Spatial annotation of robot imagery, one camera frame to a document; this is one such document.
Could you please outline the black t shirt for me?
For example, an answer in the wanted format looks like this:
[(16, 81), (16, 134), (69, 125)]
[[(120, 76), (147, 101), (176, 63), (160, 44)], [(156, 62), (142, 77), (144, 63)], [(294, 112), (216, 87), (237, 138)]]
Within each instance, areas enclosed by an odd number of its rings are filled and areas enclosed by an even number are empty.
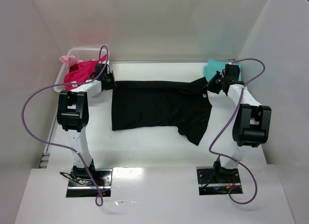
[(192, 82), (117, 81), (112, 92), (112, 130), (174, 126), (199, 145), (212, 105), (205, 77)]

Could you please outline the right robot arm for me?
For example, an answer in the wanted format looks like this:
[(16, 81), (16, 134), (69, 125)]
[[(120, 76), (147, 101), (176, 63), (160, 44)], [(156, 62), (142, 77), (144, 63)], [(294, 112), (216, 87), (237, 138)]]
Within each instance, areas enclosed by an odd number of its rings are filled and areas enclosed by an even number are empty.
[(238, 65), (225, 64), (207, 84), (216, 94), (223, 91), (236, 105), (236, 116), (232, 128), (233, 141), (227, 148), (228, 158), (219, 156), (213, 165), (213, 178), (217, 182), (227, 182), (235, 177), (238, 163), (251, 148), (257, 148), (268, 140), (271, 108), (259, 103), (239, 80)]

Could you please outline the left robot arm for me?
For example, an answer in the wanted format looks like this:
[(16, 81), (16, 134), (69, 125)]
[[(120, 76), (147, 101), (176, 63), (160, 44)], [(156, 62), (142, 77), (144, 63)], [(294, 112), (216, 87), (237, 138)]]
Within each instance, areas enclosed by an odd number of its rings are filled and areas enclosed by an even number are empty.
[(91, 175), (96, 173), (85, 131), (89, 122), (88, 99), (115, 86), (109, 61), (103, 61), (95, 64), (95, 71), (90, 74), (85, 84), (59, 93), (57, 122), (65, 130), (70, 147), (74, 150), (71, 173), (60, 174), (77, 184), (91, 185), (92, 180), (87, 172), (89, 171)]

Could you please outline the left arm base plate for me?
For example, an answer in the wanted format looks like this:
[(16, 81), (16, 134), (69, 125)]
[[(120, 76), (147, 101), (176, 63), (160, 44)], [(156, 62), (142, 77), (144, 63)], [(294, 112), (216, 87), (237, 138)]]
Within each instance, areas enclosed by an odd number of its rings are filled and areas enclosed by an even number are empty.
[[(76, 198), (97, 196), (98, 191), (87, 173), (83, 176), (77, 176), (71, 171), (70, 174), (65, 173), (65, 177), (69, 179), (66, 197)], [(110, 197), (112, 169), (98, 169), (94, 172), (93, 178), (101, 190), (103, 197)]]

